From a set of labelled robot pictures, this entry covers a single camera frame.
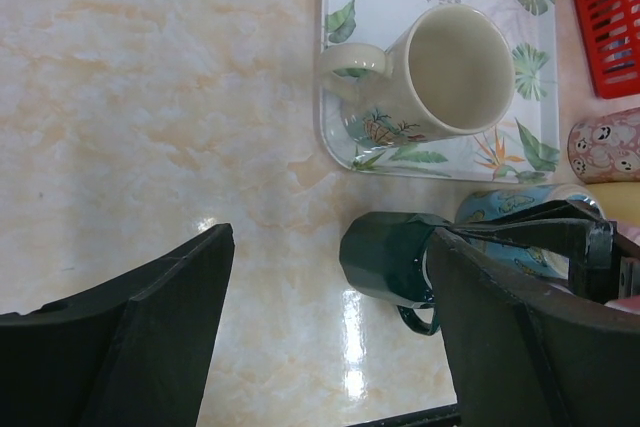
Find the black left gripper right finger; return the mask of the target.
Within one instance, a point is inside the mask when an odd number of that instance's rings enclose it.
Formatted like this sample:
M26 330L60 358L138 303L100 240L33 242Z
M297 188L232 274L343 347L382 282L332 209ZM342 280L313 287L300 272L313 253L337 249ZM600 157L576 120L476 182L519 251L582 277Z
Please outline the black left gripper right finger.
M566 257L553 280L492 260L474 240ZM639 248L580 201L493 221L438 224L427 247L461 421L466 426L635 426Z

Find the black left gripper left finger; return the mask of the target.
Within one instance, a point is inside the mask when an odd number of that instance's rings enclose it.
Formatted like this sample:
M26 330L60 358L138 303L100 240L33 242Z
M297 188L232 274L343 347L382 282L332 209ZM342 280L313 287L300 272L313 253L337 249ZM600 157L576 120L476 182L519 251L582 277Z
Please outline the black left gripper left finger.
M234 250L219 224L93 288L4 314L2 424L195 425Z

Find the light blue butterfly mug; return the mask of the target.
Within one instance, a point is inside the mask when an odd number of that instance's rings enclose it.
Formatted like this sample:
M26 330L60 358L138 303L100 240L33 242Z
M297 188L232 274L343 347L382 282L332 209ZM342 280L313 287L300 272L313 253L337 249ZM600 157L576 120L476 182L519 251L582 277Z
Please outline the light blue butterfly mug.
M597 212L604 212L584 187L575 184L549 184L525 189L497 189L470 194L459 206L456 223L494 220L553 200L581 201ZM469 243L501 264L527 274L567 279L566 257L537 247L519 248L470 239Z

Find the dark green mug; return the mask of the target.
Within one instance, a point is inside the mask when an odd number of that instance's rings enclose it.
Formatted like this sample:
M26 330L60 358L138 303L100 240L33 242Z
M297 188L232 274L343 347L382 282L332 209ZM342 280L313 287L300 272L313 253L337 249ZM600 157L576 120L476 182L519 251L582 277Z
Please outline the dark green mug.
M411 331L436 334L438 317L426 322L417 312L436 309L426 255L434 230L448 224L442 217L422 213L369 212L356 218L339 248L347 282L366 296L395 305Z

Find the cream floral mug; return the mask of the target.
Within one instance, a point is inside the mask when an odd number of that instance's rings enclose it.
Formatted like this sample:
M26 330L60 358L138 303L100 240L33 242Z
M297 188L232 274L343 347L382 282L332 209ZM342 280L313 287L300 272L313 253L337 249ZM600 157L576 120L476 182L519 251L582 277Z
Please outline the cream floral mug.
M331 46L318 67L322 87L341 101L349 136L371 148L482 133L502 120L515 91L503 33L461 4L425 12L386 50Z

